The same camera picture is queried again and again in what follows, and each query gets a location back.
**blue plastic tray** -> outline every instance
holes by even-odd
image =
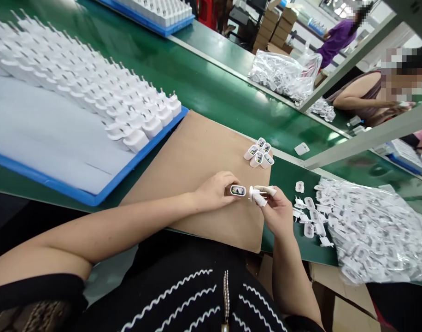
[[[402,166],[403,168],[406,168],[408,171],[414,173],[414,174],[420,174],[422,175],[422,172],[417,170],[416,168],[413,168],[411,165],[408,165],[401,160],[399,160],[394,154],[388,154],[386,155],[390,160],[392,160],[394,163],[396,163],[399,166]]]
[[[142,16],[135,10],[117,2],[114,0],[94,0],[97,2],[100,2],[101,4],[114,9],[115,11],[118,11],[119,13],[123,14],[124,16],[132,19],[133,21],[136,21],[139,24],[142,24],[144,27],[148,28],[151,31],[154,31],[158,33],[159,35],[162,35],[164,37],[168,37],[172,35],[173,33],[179,31],[180,29],[185,28],[187,25],[190,25],[194,20],[194,15],[191,15],[188,18],[185,18],[182,21],[177,22],[176,24],[173,24],[169,27],[163,27],[146,17]]]
[[[48,188],[54,189],[64,195],[67,195],[75,200],[87,204],[89,206],[98,206],[106,197],[117,187],[119,183],[146,157],[148,153],[165,137],[176,124],[182,120],[188,113],[188,109],[182,106],[182,111],[178,114],[168,126],[162,129],[150,142],[138,153],[136,156],[114,177],[113,180],[106,185],[102,191],[93,195],[78,188],[74,188],[62,181],[51,178],[41,172],[38,172],[28,166],[25,166],[17,161],[7,158],[0,154],[0,165],[12,170],[16,173],[24,175],[36,182],[39,182]]]

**cardboard box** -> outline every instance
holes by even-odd
[[[253,50],[260,49],[260,50],[264,51],[266,49],[266,46],[263,45],[263,44],[260,44],[259,42],[255,42],[254,45],[253,45],[253,47],[252,47],[252,49]]]
[[[285,39],[281,39],[279,36],[274,34],[271,38],[271,44],[276,45],[278,48],[282,48],[283,44],[285,43]]]
[[[289,34],[285,30],[283,30],[280,26],[277,26],[275,28],[274,35],[286,41],[286,38],[288,37]]]
[[[294,23],[297,21],[297,14],[295,11],[293,11],[291,8],[285,8],[283,10],[283,13],[281,14],[281,19],[287,20],[289,23],[294,25]]]
[[[368,316],[377,319],[377,313],[366,285],[346,285],[340,279],[338,267],[309,263],[309,271],[313,283],[319,283],[329,288],[336,296],[355,305]]]
[[[268,10],[272,11],[274,8],[277,7],[277,5],[281,2],[281,0],[271,0],[270,3],[268,4]]]
[[[274,32],[276,25],[277,25],[277,21],[273,22],[264,16],[262,20],[262,24],[260,24],[260,27],[265,27],[267,30]]]
[[[289,23],[287,20],[285,19],[281,19],[279,21],[279,25],[280,28],[282,28],[285,32],[290,33],[293,30],[293,23]]]
[[[264,18],[268,19],[271,22],[277,23],[277,21],[279,20],[279,14],[277,12],[273,11],[273,10],[267,9],[265,11]]]
[[[272,30],[268,30],[266,27],[262,25],[260,26],[260,29],[258,30],[258,34],[269,40],[271,39],[271,36],[272,36]]]
[[[259,45],[262,45],[263,47],[266,47],[266,45],[268,45],[269,41],[270,41],[269,38],[266,38],[262,35],[257,34],[257,38],[256,38],[256,41],[254,42],[254,44],[259,44]]]
[[[289,53],[286,53],[281,48],[271,43],[268,43],[268,47],[266,48],[266,50],[271,53],[277,53],[277,54],[289,56]]]
[[[335,298],[332,332],[381,332],[380,323],[341,298]]]
[[[318,87],[328,77],[328,73],[325,70],[321,70],[314,81],[314,87]]]
[[[285,51],[288,54],[291,54],[291,52],[294,50],[294,48],[291,45],[284,44],[282,46],[282,50]]]

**woman in purple shirt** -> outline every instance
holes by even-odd
[[[317,53],[323,57],[321,69],[326,68],[341,49],[348,46],[357,37],[357,29],[368,15],[373,2],[359,8],[354,18],[346,19],[329,30],[323,38],[326,40]]]

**stack of cardboard boxes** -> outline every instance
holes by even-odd
[[[279,14],[275,11],[266,9],[265,16],[263,16],[262,23],[257,33],[256,41],[252,47],[252,52],[255,54],[258,49],[264,51],[268,42],[271,39],[272,34],[274,33],[275,26],[279,19]]]
[[[290,8],[285,8],[275,28],[271,43],[279,48],[283,48],[286,38],[293,29],[295,21],[297,21],[296,13]]]
[[[269,42],[288,54],[292,51],[292,47],[286,44],[286,38],[297,21],[297,15],[292,9],[285,8],[279,17],[278,12],[274,10],[275,6],[276,1],[271,1],[265,11],[252,48],[254,54],[256,54],[258,49],[266,50]]]

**white foam insert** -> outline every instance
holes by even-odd
[[[0,77],[0,154],[98,194],[135,156],[118,149],[101,117],[43,88]]]

